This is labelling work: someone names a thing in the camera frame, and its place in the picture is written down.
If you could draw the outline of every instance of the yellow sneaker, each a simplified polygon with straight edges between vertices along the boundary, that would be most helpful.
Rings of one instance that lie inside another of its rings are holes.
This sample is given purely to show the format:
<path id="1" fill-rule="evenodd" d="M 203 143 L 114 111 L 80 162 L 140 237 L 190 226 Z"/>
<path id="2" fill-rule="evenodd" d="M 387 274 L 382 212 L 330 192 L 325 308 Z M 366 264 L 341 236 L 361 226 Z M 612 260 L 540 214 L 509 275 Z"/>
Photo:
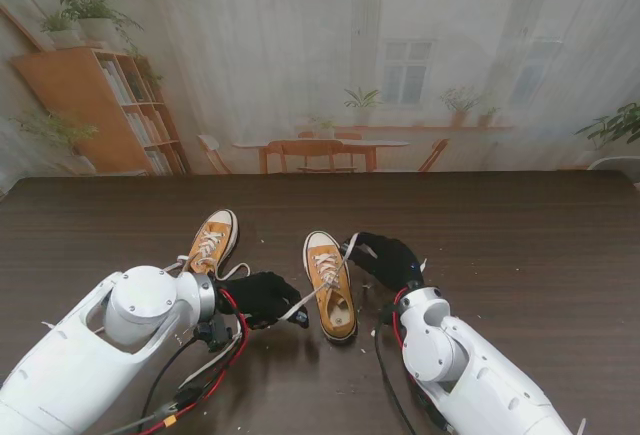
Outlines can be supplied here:
<path id="1" fill-rule="evenodd" d="M 214 271 L 231 250 L 238 239 L 238 219 L 231 210 L 218 210 L 202 224 L 193 240 L 189 258 L 192 273 Z"/>
<path id="2" fill-rule="evenodd" d="M 316 293 L 320 322 L 324 334 L 331 342 L 347 342 L 358 328 L 356 312 L 351 299 L 349 268 L 342 263 L 338 243 L 325 232 L 311 232 L 302 252 L 304 268 L 316 289 L 327 281 L 331 285 Z"/>

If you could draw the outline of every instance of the table surface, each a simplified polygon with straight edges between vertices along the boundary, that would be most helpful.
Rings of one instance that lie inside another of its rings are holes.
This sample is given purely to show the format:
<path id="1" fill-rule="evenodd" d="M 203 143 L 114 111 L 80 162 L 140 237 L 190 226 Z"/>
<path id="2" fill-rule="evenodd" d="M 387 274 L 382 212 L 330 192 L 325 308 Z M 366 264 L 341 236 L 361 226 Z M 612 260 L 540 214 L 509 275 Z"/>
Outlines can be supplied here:
<path id="1" fill-rule="evenodd" d="M 273 270 L 303 293 L 309 231 L 404 240 L 429 258 L 425 279 L 454 314 L 532 376 L 573 433 L 583 417 L 587 435 L 637 433 L 640 198 L 609 172 L 24 180 L 0 203 L 0 372 L 46 333 L 41 321 L 60 320 L 113 271 L 170 264 L 222 207 L 240 220 L 230 264 Z M 309 330 L 252 332 L 217 395 L 171 433 L 407 433 L 370 335 L 391 294 L 358 269 L 351 275 L 355 343 L 330 345 L 311 303 Z M 412 401 L 389 330 L 382 341 L 409 418 L 418 433 L 437 433 Z M 135 419 L 177 348 L 165 346 L 89 433 Z M 154 403 L 210 356 L 201 346 L 183 354 Z"/>
<path id="2" fill-rule="evenodd" d="M 287 141 L 305 141 L 311 140 L 317 142 L 318 140 L 338 140 L 348 147 L 406 147 L 409 142 L 402 140 L 352 140 L 346 138 L 283 138 Z M 254 141 L 254 142 L 237 142 L 233 146 L 236 148 L 265 148 L 270 142 L 266 141 Z"/>

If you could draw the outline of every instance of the flower pot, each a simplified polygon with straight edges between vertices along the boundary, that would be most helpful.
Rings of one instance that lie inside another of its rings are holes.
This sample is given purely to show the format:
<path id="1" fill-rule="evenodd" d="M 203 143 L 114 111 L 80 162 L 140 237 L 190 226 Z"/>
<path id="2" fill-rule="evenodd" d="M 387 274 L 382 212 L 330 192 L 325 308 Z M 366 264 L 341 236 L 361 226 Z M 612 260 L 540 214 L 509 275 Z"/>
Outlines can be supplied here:
<path id="1" fill-rule="evenodd" d="M 333 127 L 316 128 L 313 133 L 315 138 L 336 138 L 336 130 Z"/>
<path id="2" fill-rule="evenodd" d="M 53 46 L 56 50 L 84 46 L 84 42 L 80 40 L 78 32 L 73 29 L 49 32 L 49 38 L 53 41 Z"/>
<path id="3" fill-rule="evenodd" d="M 469 116 L 469 112 L 456 112 L 451 116 L 451 126 L 460 128 L 464 125 L 465 120 Z"/>
<path id="4" fill-rule="evenodd" d="M 353 111 L 353 124 L 355 126 L 369 126 L 373 107 L 354 107 L 351 110 Z"/>
<path id="5" fill-rule="evenodd" d="M 478 127 L 480 128 L 488 128 L 491 122 L 493 122 L 493 115 L 485 113 L 478 117 Z"/>
<path id="6" fill-rule="evenodd" d="M 83 18 L 78 20 L 87 40 L 107 43 L 114 50 L 122 47 L 122 38 L 109 18 Z"/>
<path id="7" fill-rule="evenodd" d="M 61 165 L 74 175 L 95 175 L 96 167 L 84 155 L 67 155 Z"/>

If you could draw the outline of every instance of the red cable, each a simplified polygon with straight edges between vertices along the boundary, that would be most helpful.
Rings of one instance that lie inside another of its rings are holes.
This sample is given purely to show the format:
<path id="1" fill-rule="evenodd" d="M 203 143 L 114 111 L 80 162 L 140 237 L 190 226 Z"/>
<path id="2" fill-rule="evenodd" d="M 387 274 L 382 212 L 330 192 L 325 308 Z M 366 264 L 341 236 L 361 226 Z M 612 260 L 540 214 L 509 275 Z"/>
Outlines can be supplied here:
<path id="1" fill-rule="evenodd" d="M 398 292 L 396 298 L 393 300 L 393 304 L 397 305 L 402 295 L 409 290 L 408 287 L 404 287 L 402 290 Z M 402 337 L 400 336 L 400 317 L 397 312 L 393 312 L 393 333 L 396 336 L 396 340 L 398 341 L 398 345 L 400 346 L 400 350 L 402 350 Z"/>
<path id="2" fill-rule="evenodd" d="M 227 301 L 231 304 L 231 306 L 233 308 L 235 308 L 236 310 L 238 310 L 238 304 L 233 299 L 233 297 L 229 294 L 229 292 L 227 292 L 226 290 L 224 290 L 222 288 L 220 288 L 218 290 L 224 295 L 224 298 L 227 299 Z M 229 362 L 229 366 L 231 366 L 236 361 L 238 356 L 243 352 L 244 348 L 247 345 L 247 339 L 248 339 L 248 333 L 249 333 L 249 325 L 247 325 L 247 321 L 245 320 L 244 316 L 241 313 L 240 313 L 240 324 L 242 325 L 242 328 L 243 328 L 243 331 L 244 331 L 245 335 L 244 335 L 243 340 L 242 340 L 242 345 L 240 346 L 238 351 L 233 355 L 233 358 L 231 358 L 231 361 Z M 211 387 L 211 390 L 209 390 L 209 392 L 202 398 L 202 400 L 206 400 L 207 398 L 209 398 L 213 394 L 213 392 L 216 391 L 216 389 L 220 385 L 220 382 L 222 382 L 222 379 L 224 378 L 226 373 L 227 373 L 226 369 L 223 370 L 222 372 L 220 372 L 218 380 L 216 380 L 216 383 L 213 385 L 213 387 Z M 190 412 L 198 403 L 199 402 L 195 402 L 195 403 L 192 403 L 191 405 L 186 406 L 185 408 L 180 410 L 178 413 L 176 413 L 175 417 L 177 419 L 182 417 L 184 414 Z M 151 434 L 157 432 L 158 430 L 164 428 L 164 426 L 165 425 L 164 425 L 164 420 L 163 420 L 163 421 L 155 424 L 153 427 L 149 428 L 148 430 L 145 430 L 140 435 L 151 435 Z"/>

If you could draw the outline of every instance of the black glove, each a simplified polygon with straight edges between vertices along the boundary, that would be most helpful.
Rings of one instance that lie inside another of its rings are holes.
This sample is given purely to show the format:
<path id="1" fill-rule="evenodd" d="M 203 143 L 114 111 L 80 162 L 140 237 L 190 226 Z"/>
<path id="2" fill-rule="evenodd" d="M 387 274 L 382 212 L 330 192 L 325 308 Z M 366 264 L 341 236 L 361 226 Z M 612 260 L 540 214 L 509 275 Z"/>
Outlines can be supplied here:
<path id="1" fill-rule="evenodd" d="M 300 292 L 273 272 L 258 272 L 244 278 L 217 282 L 217 286 L 229 292 L 238 305 L 238 310 L 247 317 L 249 328 L 266 328 L 301 300 Z M 233 310 L 224 296 L 218 297 L 218 308 L 222 313 L 232 314 Z M 302 328 L 309 327 L 307 309 L 300 307 L 288 319 Z"/>
<path id="2" fill-rule="evenodd" d="M 371 255 L 362 246 L 363 244 L 367 245 L 376 256 Z M 345 254 L 348 245 L 349 240 L 340 246 L 342 255 Z M 420 262 L 409 247 L 395 238 L 360 232 L 349 259 L 394 292 L 399 292 L 409 282 L 417 282 L 419 286 L 424 283 Z"/>

